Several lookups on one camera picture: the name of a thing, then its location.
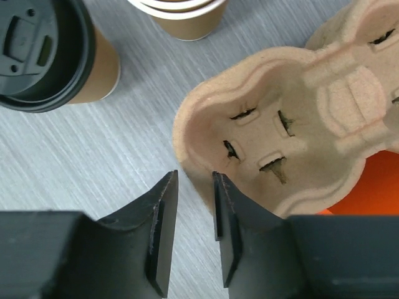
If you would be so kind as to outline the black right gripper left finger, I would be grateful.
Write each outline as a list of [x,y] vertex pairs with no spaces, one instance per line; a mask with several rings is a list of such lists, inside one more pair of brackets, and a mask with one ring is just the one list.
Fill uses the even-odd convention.
[[107,272],[112,296],[166,296],[178,205],[178,172],[97,222],[107,228],[113,255]]

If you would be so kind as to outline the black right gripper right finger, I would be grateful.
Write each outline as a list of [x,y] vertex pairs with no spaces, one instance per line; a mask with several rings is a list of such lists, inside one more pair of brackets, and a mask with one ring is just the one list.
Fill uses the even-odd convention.
[[226,174],[212,173],[214,232],[219,242],[223,287],[229,288],[244,256],[245,233],[263,232],[282,224],[282,219],[243,194]]

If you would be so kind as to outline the cardboard cup carrier stack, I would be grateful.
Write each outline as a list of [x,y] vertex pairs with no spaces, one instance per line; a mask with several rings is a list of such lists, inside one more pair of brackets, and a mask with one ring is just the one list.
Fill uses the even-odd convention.
[[204,203],[212,173],[279,217],[343,199],[368,157],[398,151],[398,2],[353,1],[305,47],[272,47],[199,84],[173,127]]

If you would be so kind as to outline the orange paper bag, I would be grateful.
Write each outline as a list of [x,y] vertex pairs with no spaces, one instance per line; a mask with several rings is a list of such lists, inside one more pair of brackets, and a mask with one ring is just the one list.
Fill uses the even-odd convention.
[[398,215],[398,154],[381,151],[367,159],[351,192],[320,215]]

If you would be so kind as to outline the black plastic cup lid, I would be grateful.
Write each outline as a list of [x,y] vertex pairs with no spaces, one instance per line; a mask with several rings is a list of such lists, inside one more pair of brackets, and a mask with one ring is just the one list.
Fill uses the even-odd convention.
[[1,106],[44,113],[69,103],[94,58],[83,1],[1,1]]

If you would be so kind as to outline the brown paper coffee cup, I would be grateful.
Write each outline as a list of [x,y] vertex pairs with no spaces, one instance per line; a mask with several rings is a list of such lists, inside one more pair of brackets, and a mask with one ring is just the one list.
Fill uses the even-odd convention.
[[120,57],[91,20],[73,33],[67,54],[69,105],[96,102],[115,90],[121,74]]

